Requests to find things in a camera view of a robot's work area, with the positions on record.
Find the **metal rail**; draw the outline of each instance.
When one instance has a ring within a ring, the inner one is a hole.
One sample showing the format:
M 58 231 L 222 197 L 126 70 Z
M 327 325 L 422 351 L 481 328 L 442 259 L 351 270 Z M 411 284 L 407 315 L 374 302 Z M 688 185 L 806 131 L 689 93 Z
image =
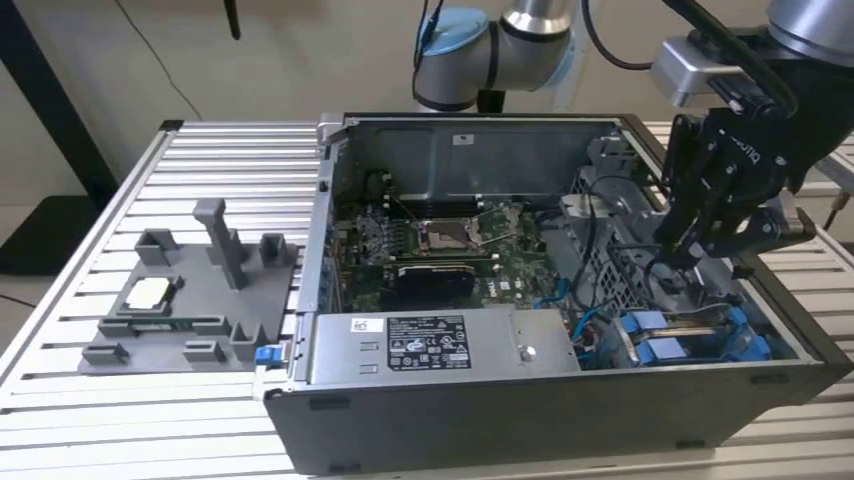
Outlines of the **metal rail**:
M 666 140 L 667 125 L 651 128 Z M 0 359 L 0 478 L 303 478 L 251 398 L 252 373 L 84 377 L 75 370 L 136 263 L 139 232 L 166 226 L 179 242 L 206 241 L 194 199 L 228 199 L 227 221 L 243 239 L 279 231 L 306 241 L 314 139 L 313 123 L 187 123 L 158 136 Z M 764 259 L 854 354 L 854 258 L 821 232 Z M 299 276 L 290 306 L 298 295 Z M 852 380 L 810 404 L 766 413 L 716 450 L 378 478 L 854 478 Z

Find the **warning label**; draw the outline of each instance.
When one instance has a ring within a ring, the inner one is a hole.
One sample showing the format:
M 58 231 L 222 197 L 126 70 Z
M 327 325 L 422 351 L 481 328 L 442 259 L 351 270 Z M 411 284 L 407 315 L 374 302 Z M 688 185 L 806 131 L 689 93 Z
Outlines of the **warning label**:
M 389 368 L 397 372 L 471 368 L 463 316 L 389 318 Z

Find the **gray floor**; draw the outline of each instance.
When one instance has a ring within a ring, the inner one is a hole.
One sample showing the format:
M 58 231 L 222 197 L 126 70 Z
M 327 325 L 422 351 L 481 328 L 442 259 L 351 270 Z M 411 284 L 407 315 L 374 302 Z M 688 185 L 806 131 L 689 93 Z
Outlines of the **gray floor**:
M 0 206 L 0 243 L 27 218 L 32 207 Z M 38 303 L 51 287 L 52 277 L 11 277 L 0 275 L 0 293 L 30 303 Z M 30 317 L 32 309 L 0 299 L 0 352 L 6 351 L 12 338 Z

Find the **metal frame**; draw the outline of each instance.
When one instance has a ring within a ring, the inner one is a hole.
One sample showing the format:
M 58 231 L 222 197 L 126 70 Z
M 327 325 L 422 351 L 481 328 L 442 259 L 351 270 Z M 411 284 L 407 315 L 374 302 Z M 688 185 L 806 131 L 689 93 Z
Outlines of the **metal frame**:
M 666 141 L 666 126 L 653 129 Z M 202 241 L 203 232 L 187 226 L 196 196 L 232 199 L 227 220 L 243 230 L 242 237 L 254 235 L 263 224 L 305 242 L 307 223 L 301 219 L 314 202 L 314 142 L 314 123 L 188 123 L 179 132 L 158 135 L 0 360 L 4 479 L 303 478 L 293 471 L 263 405 L 252 400 L 251 373 L 80 377 L 74 371 L 78 342 L 94 338 L 95 318 L 107 312 L 136 261 L 131 249 L 140 229 L 171 225 L 179 229 L 178 241 Z M 824 232 L 816 241 L 762 258 L 853 356 L 854 258 Z M 298 298 L 295 290 L 289 305 Z M 285 331 L 293 331 L 294 323 L 286 324 Z M 716 450 L 422 471 L 401 477 L 850 478 L 853 380 L 846 378 L 812 403 L 766 413 Z

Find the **blue cable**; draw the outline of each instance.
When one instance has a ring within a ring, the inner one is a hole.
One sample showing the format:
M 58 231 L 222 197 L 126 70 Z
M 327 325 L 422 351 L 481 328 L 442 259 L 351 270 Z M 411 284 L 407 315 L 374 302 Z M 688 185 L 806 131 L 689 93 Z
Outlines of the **blue cable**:
M 573 341 L 578 340 L 578 337 L 582 336 L 582 332 L 585 331 L 585 325 L 587 324 L 587 321 L 597 314 L 598 311 L 599 311 L 599 307 L 591 308 L 590 310 L 587 310 L 587 312 L 585 312 L 585 315 L 582 315 L 582 318 L 578 320 L 578 325 L 575 326 L 575 331 L 573 332 Z
M 558 280 L 558 293 L 554 297 L 546 297 L 539 301 L 534 302 L 531 308 L 539 309 L 543 306 L 543 303 L 559 302 L 563 300 L 570 293 L 570 281 L 566 278 Z

